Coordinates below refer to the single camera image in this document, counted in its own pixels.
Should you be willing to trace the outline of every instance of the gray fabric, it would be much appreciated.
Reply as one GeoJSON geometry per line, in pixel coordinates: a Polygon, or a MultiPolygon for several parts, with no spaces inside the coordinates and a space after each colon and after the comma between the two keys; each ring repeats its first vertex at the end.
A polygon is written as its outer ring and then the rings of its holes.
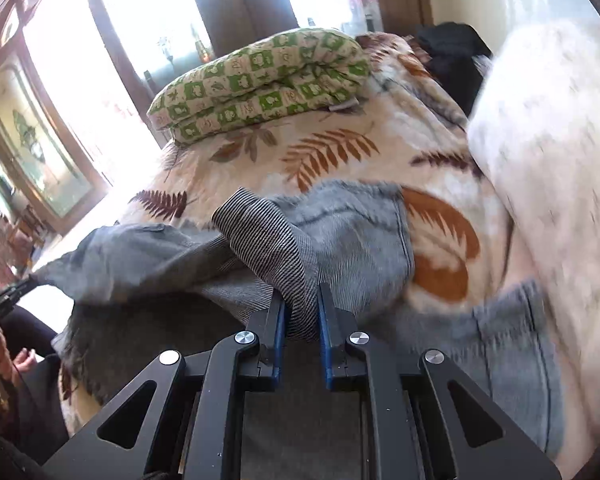
{"type": "Polygon", "coordinates": [[[75,303],[126,303],[189,290],[246,322],[273,288],[292,308],[290,336],[317,335],[318,280],[336,306],[361,314],[391,304],[413,273],[399,186],[327,181],[271,200],[239,189],[215,230],[164,224],[101,227],[36,278],[75,303]]]}
{"type": "Polygon", "coordinates": [[[402,290],[413,256],[398,186],[330,181],[270,200],[241,189],[213,222],[218,230],[101,228],[38,272],[76,301],[56,346],[99,400],[166,348],[211,348],[237,330],[235,319],[267,308],[276,288],[305,340],[288,342],[280,391],[248,397],[245,478],[355,478],[356,397],[323,390],[317,343],[306,341],[317,330],[317,285],[327,282],[336,306],[396,352],[442,349],[538,446],[559,450],[560,384],[542,294],[525,284],[456,316],[409,308],[402,290]]]}

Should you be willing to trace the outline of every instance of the pillow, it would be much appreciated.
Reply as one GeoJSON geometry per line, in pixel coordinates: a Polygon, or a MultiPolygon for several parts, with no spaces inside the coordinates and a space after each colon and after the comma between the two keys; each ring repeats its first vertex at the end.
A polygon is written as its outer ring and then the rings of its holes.
{"type": "Polygon", "coordinates": [[[369,74],[366,55],[338,30],[298,28],[180,76],[149,108],[157,130],[190,144],[219,132],[349,101],[369,74]]]}

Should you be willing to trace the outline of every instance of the fleece blanket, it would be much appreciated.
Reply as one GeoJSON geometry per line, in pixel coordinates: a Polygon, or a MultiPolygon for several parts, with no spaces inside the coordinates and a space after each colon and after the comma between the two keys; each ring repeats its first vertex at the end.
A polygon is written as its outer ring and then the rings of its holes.
{"type": "Polygon", "coordinates": [[[153,195],[131,202],[120,222],[163,221],[165,194],[187,194],[172,224],[203,226],[239,187],[273,196],[332,178],[395,182],[413,244],[414,286],[404,294],[414,308],[454,313],[492,297],[506,266],[510,218],[469,154],[466,117],[403,38],[375,33],[358,41],[370,76],[356,104],[251,124],[191,146],[168,144],[145,190],[153,195]]]}
{"type": "Polygon", "coordinates": [[[573,452],[590,451],[600,441],[600,25],[514,33],[468,135],[550,298],[570,391],[584,400],[584,423],[567,433],[578,434],[573,452]]]}

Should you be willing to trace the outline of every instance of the silver bolt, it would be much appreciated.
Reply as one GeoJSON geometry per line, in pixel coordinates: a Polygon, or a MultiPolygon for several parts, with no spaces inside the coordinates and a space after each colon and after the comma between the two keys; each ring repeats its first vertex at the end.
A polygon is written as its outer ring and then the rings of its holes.
{"type": "Polygon", "coordinates": [[[249,343],[253,343],[253,340],[256,339],[256,336],[253,332],[249,332],[248,330],[243,330],[242,332],[238,332],[235,337],[235,342],[241,345],[248,345],[249,343]]]}
{"type": "Polygon", "coordinates": [[[180,358],[180,354],[178,354],[175,350],[165,350],[160,354],[160,362],[163,365],[172,365],[178,362],[180,358]]]}
{"type": "Polygon", "coordinates": [[[349,336],[349,341],[354,345],[366,345],[369,342],[369,334],[364,332],[354,332],[349,336]]]}
{"type": "Polygon", "coordinates": [[[424,354],[424,358],[432,365],[439,365],[445,360],[445,355],[440,350],[429,350],[424,354]]]}

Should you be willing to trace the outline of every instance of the wooden furniture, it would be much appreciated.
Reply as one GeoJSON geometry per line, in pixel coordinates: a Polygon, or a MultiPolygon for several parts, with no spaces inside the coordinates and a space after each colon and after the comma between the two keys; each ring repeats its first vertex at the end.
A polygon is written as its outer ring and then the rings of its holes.
{"type": "Polygon", "coordinates": [[[33,240],[18,236],[17,229],[0,216],[0,289],[19,279],[27,268],[32,249],[33,240]]]}
{"type": "Polygon", "coordinates": [[[9,236],[10,243],[16,241],[18,232],[21,232],[26,237],[30,238],[33,245],[36,247],[42,247],[45,243],[43,237],[46,234],[46,229],[32,211],[31,206],[27,206],[23,215],[16,220],[13,231],[9,236]]]}
{"type": "MultiPolygon", "coordinates": [[[[61,235],[107,193],[107,185],[46,94],[27,49],[24,0],[0,15],[0,161],[37,215],[61,235]]],[[[78,84],[68,74],[67,91],[78,84]]]]}

